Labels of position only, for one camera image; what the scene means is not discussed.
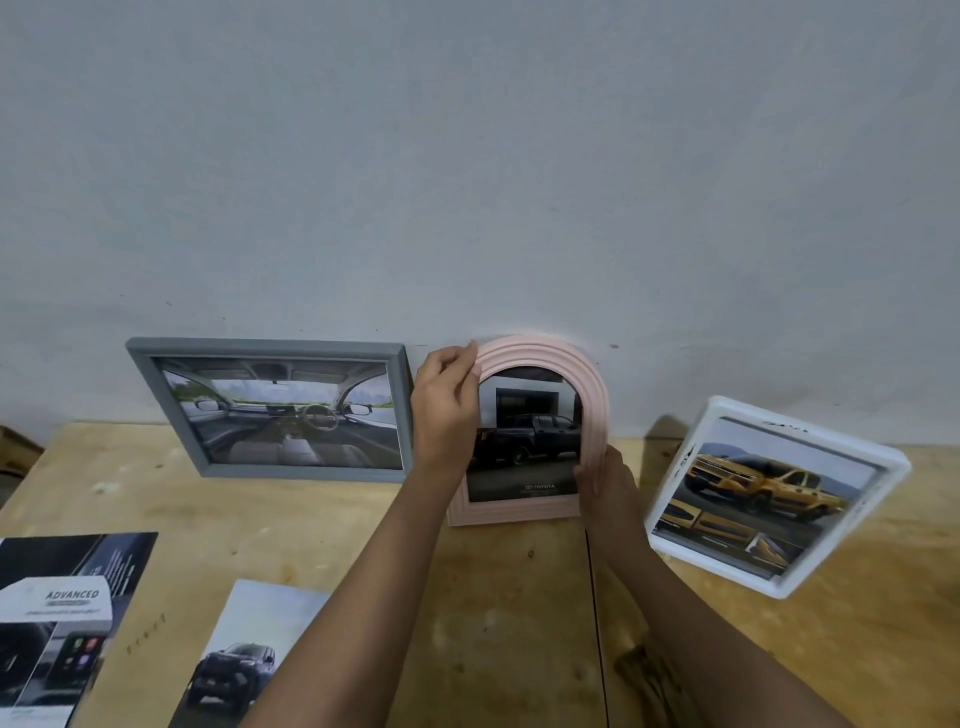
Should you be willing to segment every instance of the yellow pickup truck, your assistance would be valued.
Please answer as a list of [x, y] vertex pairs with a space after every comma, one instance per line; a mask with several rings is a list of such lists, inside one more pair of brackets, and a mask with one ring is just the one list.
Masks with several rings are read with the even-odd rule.
[[821, 488], [821, 477], [789, 463], [751, 454], [697, 455], [684, 478], [694, 493], [710, 490], [744, 504], [747, 511], [778, 510], [813, 522], [847, 508], [845, 499]]

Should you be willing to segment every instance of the forearm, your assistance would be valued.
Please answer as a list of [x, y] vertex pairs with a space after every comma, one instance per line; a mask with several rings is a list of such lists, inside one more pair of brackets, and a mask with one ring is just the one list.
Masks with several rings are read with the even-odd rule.
[[382, 725], [417, 619], [446, 502], [414, 469], [244, 728]]
[[614, 570], [709, 725], [850, 726], [806, 683], [714, 612], [648, 545], [632, 548]]

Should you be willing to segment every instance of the pickup truck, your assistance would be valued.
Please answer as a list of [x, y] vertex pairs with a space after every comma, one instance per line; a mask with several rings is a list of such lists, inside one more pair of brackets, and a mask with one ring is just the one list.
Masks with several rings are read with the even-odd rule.
[[564, 452], [580, 456], [580, 426], [559, 415], [517, 415], [501, 426], [481, 427], [473, 448], [477, 461], [486, 465], [497, 460], [523, 465], [531, 457]]
[[187, 704], [198, 705], [205, 697], [216, 697], [227, 703], [233, 713], [243, 715], [275, 671], [276, 654], [265, 644], [237, 643], [210, 652], [193, 671], [186, 692]]
[[823, 490], [818, 474], [750, 454], [697, 455], [684, 484], [694, 493], [709, 490], [728, 497], [752, 513], [779, 510], [794, 514], [800, 522], [817, 521], [849, 505]]

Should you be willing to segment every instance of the printed photo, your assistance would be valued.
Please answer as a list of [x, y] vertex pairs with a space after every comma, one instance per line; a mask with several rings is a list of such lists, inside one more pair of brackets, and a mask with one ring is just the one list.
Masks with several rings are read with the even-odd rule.
[[0, 539], [0, 590], [32, 577], [103, 576], [112, 610], [112, 620], [0, 624], [0, 712], [30, 709], [25, 722], [66, 724], [63, 709], [96, 679], [155, 542], [156, 533]]
[[236, 728], [329, 595], [239, 579], [170, 728]]
[[213, 463], [402, 470], [382, 362], [156, 360]]
[[577, 492], [583, 406], [556, 372], [514, 367], [480, 384], [480, 427], [467, 470], [471, 502]]
[[872, 464], [721, 418], [654, 532], [773, 578], [833, 528], [876, 475]]

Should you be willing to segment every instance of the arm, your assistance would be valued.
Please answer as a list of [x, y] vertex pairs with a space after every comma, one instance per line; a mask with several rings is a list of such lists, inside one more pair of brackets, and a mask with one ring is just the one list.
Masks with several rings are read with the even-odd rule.
[[744, 637], [650, 548], [643, 503], [618, 450], [607, 448], [602, 482], [578, 473], [590, 543], [643, 612], [701, 715], [713, 728], [849, 728], [806, 683]]
[[479, 421], [476, 345], [417, 372], [414, 467], [360, 556], [256, 701], [243, 728], [383, 725], [444, 512]]

